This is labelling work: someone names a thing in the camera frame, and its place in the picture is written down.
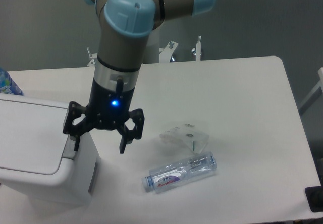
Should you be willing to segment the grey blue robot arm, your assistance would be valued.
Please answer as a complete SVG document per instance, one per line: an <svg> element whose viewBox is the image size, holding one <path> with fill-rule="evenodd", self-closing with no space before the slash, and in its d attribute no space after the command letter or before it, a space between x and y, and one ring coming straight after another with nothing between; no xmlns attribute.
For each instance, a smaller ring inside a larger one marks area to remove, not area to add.
<svg viewBox="0 0 323 224"><path fill-rule="evenodd" d="M63 126L78 151L92 129L117 130L120 153L142 137L144 113L130 110L148 38L165 20L210 11L215 0L91 0L101 28L89 103L72 101Z"/></svg>

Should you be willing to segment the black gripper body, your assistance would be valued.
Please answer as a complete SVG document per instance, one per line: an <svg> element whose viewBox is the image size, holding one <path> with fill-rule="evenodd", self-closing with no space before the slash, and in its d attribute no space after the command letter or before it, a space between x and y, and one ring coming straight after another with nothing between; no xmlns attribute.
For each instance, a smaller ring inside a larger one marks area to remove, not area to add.
<svg viewBox="0 0 323 224"><path fill-rule="evenodd" d="M84 128L90 131L99 130L127 130L125 122L129 117L129 107L134 89L123 91L124 80L117 79L115 90L100 86L92 82L89 103L86 107Z"/></svg>

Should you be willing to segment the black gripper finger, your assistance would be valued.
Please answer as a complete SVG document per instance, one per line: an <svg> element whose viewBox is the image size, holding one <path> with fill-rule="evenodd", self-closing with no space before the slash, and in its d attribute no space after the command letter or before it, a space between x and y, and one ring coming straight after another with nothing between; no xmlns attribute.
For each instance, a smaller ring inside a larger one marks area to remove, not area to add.
<svg viewBox="0 0 323 224"><path fill-rule="evenodd" d="M74 151L79 150L81 136L95 127L96 121L88 116L88 108L70 101L63 123L63 133L75 141Z"/></svg>
<svg viewBox="0 0 323 224"><path fill-rule="evenodd" d="M126 126L126 121L131 119L134 123L134 127L130 130ZM125 117L121 119L120 123L117 123L117 131L122 136L119 145L120 154L125 152L126 146L131 144L134 139L141 139L144 126L144 113L142 109L135 109L125 114Z"/></svg>

